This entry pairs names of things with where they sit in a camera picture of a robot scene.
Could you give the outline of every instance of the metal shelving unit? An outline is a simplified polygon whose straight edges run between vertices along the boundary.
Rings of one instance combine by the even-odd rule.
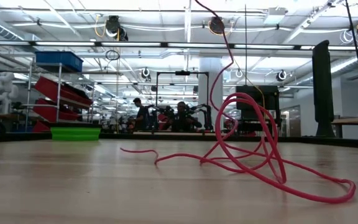
[[[34,71],[34,68],[37,67],[37,66],[40,66],[40,65],[41,66],[45,65],[45,66],[48,66],[48,67],[57,67],[58,68],[58,81],[57,81],[58,90],[57,90],[56,105],[32,105],[32,104],[30,104],[32,73]],[[70,69],[65,67],[62,63],[58,63],[58,64],[52,64],[52,63],[42,64],[42,63],[35,63],[35,61],[33,59],[31,65],[30,65],[30,69],[29,69],[29,81],[28,81],[28,85],[27,85],[27,104],[23,105],[23,106],[27,107],[26,114],[25,114],[25,130],[26,130],[26,132],[27,132],[27,127],[28,127],[30,108],[33,108],[35,106],[56,108],[57,109],[57,111],[56,111],[56,123],[59,123],[59,122],[64,122],[64,123],[87,123],[87,122],[81,122],[81,121],[67,121],[67,120],[59,119],[60,101],[61,100],[66,101],[66,102],[70,102],[70,103],[73,103],[73,104],[77,104],[77,105],[80,105],[80,106],[89,106],[89,105],[85,105],[83,103],[79,103],[79,102],[76,102],[76,101],[73,101],[73,100],[70,100],[70,99],[67,99],[67,98],[62,98],[60,96],[60,90],[62,88],[63,69],[65,70],[64,74],[75,74],[75,75],[82,74],[82,72],[66,72],[66,71],[68,71]],[[94,93],[94,83],[93,82],[82,82],[82,83],[92,84],[92,92],[91,92],[91,94],[92,94],[92,102],[93,102],[94,101],[94,94],[93,94]],[[91,112],[91,122],[92,122],[92,120],[93,120],[93,103],[90,106],[90,108],[88,109],[88,114],[90,112]]]

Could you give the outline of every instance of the red storage tray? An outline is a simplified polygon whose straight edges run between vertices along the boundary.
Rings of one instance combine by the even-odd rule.
[[[40,77],[35,84],[35,89],[50,98],[53,102],[57,102],[58,83],[47,78]],[[83,98],[69,88],[61,85],[60,104],[74,106],[75,108],[88,109],[92,105],[92,100]]]
[[[38,99],[35,103],[37,105],[56,105],[56,103],[45,100],[45,99]],[[45,118],[49,122],[56,122],[56,110],[57,108],[54,107],[45,107],[45,106],[35,106],[32,109],[34,112],[39,114],[41,117]],[[66,120],[66,121],[75,121],[79,117],[78,114],[72,112],[71,110],[61,106],[59,109],[59,119]]]

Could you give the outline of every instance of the wooden surface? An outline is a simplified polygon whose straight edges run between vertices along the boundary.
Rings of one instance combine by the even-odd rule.
[[[204,154],[213,142],[114,141],[0,143],[0,224],[5,223],[358,223],[358,149],[280,144],[285,159],[351,179],[356,198],[340,205],[285,194],[247,174],[178,158],[153,165],[157,149]],[[252,149],[255,143],[233,143]],[[261,160],[250,157],[248,165]],[[288,185],[311,194],[344,189],[286,166]],[[271,175],[270,169],[261,173]]]
[[[358,118],[335,119],[332,124],[358,124]]]

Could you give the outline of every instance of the white robot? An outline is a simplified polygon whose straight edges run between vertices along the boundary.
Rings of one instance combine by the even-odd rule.
[[[12,81],[15,79],[15,75],[12,72],[2,72],[0,75],[0,91],[3,91],[0,95],[0,114],[9,114],[11,109],[11,103],[14,98],[19,95],[19,89],[13,85]]]

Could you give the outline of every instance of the blue bin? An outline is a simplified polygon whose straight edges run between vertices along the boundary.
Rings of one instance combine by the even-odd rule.
[[[41,51],[35,53],[37,65],[50,72],[58,72],[61,63],[63,72],[82,72],[82,59],[73,52]]]

